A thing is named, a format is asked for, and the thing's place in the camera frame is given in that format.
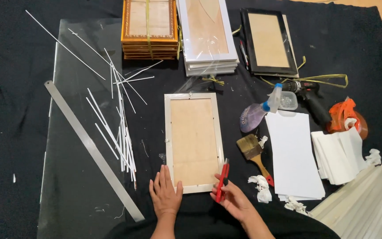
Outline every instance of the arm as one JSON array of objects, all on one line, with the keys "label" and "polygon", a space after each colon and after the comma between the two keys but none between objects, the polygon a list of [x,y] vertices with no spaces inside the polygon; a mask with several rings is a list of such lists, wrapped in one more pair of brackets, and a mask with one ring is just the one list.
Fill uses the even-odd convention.
[{"label": "arm", "polygon": [[[220,175],[215,174],[215,177],[219,179]],[[216,199],[217,186],[218,183],[210,193],[213,200]],[[241,223],[250,239],[274,239],[252,203],[235,184],[229,181],[227,186],[221,187],[221,190],[225,192],[225,200],[219,204]]]},{"label": "arm", "polygon": [[149,190],[157,216],[156,230],[154,230],[151,239],[174,239],[176,214],[181,205],[184,190],[182,182],[178,182],[177,192],[175,193],[170,179],[169,168],[162,165],[154,182],[150,180]]}]

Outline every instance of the brush bristles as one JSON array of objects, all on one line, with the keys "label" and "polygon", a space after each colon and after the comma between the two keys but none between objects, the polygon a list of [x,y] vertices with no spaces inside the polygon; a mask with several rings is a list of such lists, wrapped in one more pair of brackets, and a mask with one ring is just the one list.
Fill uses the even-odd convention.
[{"label": "brush bristles", "polygon": [[237,145],[241,152],[245,153],[258,146],[259,142],[254,134],[249,134],[246,137],[239,139]]}]

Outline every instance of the orange tape dispenser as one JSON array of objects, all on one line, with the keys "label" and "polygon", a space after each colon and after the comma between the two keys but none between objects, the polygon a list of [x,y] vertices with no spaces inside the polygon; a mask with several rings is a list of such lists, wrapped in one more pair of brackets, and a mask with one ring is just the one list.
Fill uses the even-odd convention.
[{"label": "orange tape dispenser", "polygon": [[349,97],[345,101],[335,104],[329,110],[332,117],[332,121],[327,125],[327,130],[329,133],[343,132],[346,129],[345,123],[347,119],[353,118],[356,122],[350,121],[349,127],[356,127],[359,135],[362,139],[366,139],[368,136],[368,125],[365,119],[358,112],[354,111],[353,108],[356,106],[355,102]]}]

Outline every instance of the plastic container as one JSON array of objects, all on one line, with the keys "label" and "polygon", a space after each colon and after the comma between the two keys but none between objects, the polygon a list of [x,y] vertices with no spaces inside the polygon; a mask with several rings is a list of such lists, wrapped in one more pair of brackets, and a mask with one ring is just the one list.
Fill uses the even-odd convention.
[{"label": "plastic container", "polygon": [[282,85],[275,84],[272,93],[269,94],[269,99],[262,104],[251,104],[247,107],[240,117],[240,129],[247,133],[259,126],[263,117],[268,113],[276,113],[281,101]]},{"label": "plastic container", "polygon": [[291,91],[282,91],[281,101],[280,101],[280,105],[278,109],[293,111],[297,109],[297,107],[298,107],[298,103],[297,103],[296,94],[294,94],[294,92],[291,92]]}]

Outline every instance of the paintbrush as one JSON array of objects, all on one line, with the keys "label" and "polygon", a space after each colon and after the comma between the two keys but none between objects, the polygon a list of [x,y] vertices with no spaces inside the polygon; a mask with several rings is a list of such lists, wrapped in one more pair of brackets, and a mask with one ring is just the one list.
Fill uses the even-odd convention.
[{"label": "paintbrush", "polygon": [[266,181],[269,185],[274,187],[272,176],[262,164],[261,154],[263,149],[259,145],[257,137],[254,134],[249,134],[246,137],[239,139],[237,141],[237,145],[247,160],[251,160],[255,162],[257,166],[259,166],[259,169],[262,172],[262,176],[266,178]]}]

